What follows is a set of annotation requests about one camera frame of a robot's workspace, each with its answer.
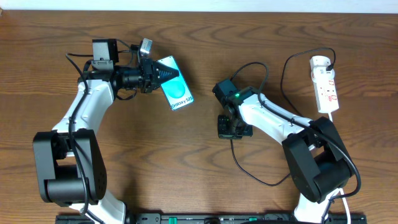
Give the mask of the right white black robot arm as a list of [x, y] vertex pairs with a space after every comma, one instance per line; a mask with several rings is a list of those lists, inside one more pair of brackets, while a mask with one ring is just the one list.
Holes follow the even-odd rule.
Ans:
[[281, 144], [289, 176], [300, 192], [294, 218], [324, 223], [332, 201], [343, 197], [341, 189], [359, 175], [333, 122], [292, 114], [251, 86], [237, 89], [230, 79], [217, 83], [212, 92], [225, 110], [218, 116], [218, 137], [251, 137], [258, 128]]

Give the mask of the blue screen Galaxy smartphone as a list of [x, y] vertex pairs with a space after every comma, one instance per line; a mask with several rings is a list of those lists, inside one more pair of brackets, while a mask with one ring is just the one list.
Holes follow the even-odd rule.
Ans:
[[194, 97], [174, 57], [168, 56], [158, 60], [158, 62], [179, 71], [179, 76], [161, 84], [165, 98], [167, 99], [171, 110], [179, 110], [184, 106], [192, 104], [194, 102]]

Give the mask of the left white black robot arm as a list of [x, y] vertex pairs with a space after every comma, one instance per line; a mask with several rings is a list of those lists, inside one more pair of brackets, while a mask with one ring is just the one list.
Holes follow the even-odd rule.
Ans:
[[51, 131], [32, 141], [39, 192], [46, 203], [79, 211], [94, 223], [135, 223], [127, 205], [107, 189], [107, 173], [96, 133], [121, 89], [150, 93], [178, 77], [177, 69], [149, 57], [151, 40], [130, 45], [137, 61], [119, 65], [119, 39], [94, 39], [93, 53], [79, 68], [78, 92]]

